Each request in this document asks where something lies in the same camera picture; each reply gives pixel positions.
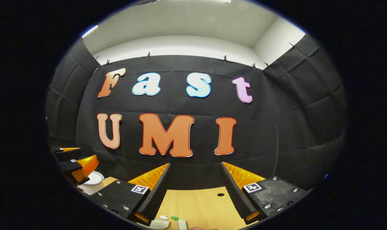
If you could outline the black backdrop cloth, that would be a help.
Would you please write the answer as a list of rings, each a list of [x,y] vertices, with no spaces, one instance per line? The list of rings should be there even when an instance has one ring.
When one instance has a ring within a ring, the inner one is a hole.
[[[309,190],[327,175],[347,128],[345,90],[326,52],[305,35],[270,68],[185,55],[136,57],[105,66],[83,42],[57,67],[45,116],[53,146],[96,154],[98,171],[128,181],[170,163],[161,187],[225,185],[220,162]],[[194,118],[193,155],[144,156],[143,113],[167,129]]]

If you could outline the row of black cloth clips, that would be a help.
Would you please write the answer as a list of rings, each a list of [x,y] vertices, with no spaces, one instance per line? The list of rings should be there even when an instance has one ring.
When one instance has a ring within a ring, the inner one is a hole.
[[[254,49],[232,42],[198,40],[183,42],[155,39],[122,43],[94,53],[93,56],[100,62],[145,58],[148,54],[151,58],[166,55],[198,56],[248,66],[255,65],[258,69],[265,69],[267,65],[272,66],[274,61],[289,50],[289,48],[274,47],[272,50],[262,50],[261,53],[257,53]]]

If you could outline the wooden desktop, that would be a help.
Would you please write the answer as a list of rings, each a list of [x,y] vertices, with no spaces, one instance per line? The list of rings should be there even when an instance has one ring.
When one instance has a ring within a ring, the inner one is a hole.
[[[178,230],[177,221],[171,216],[186,220],[188,229],[238,230],[247,226],[236,211],[222,178],[178,176],[171,172],[166,175],[167,180],[162,183],[166,194],[154,220],[167,216],[170,222],[167,230]],[[115,180],[119,179],[108,177],[104,185]]]

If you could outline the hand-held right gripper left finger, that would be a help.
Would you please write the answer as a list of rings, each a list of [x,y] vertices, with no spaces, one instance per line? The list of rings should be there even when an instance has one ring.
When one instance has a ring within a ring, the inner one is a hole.
[[[170,167],[167,163],[128,182],[115,180],[89,197],[122,218],[149,226],[166,194],[162,183]]]

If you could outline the white ribbed garbage bin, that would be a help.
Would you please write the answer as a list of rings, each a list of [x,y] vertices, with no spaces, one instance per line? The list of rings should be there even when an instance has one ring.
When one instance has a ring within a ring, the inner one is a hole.
[[[96,171],[93,171],[88,175],[89,180],[82,185],[77,186],[82,189],[87,195],[93,195],[105,187],[104,176]]]

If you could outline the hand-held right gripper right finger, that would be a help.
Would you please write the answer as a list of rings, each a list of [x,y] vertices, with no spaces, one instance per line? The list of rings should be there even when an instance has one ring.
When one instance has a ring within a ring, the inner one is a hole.
[[[311,192],[281,177],[264,178],[226,162],[220,168],[233,205],[247,225],[285,211]]]

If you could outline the ceiling light strip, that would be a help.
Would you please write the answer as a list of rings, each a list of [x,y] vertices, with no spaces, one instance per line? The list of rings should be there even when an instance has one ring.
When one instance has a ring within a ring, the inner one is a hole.
[[[92,28],[90,28],[89,30],[87,30],[82,34],[81,39],[84,39],[85,37],[87,37],[90,33],[95,31],[97,28],[98,28],[98,25],[94,25]]]

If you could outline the grey plastic dustpan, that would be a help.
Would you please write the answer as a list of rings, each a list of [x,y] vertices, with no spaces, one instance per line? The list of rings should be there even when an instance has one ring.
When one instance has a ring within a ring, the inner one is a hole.
[[[153,230],[167,230],[169,225],[170,222],[168,220],[155,219],[151,221],[149,228]]]

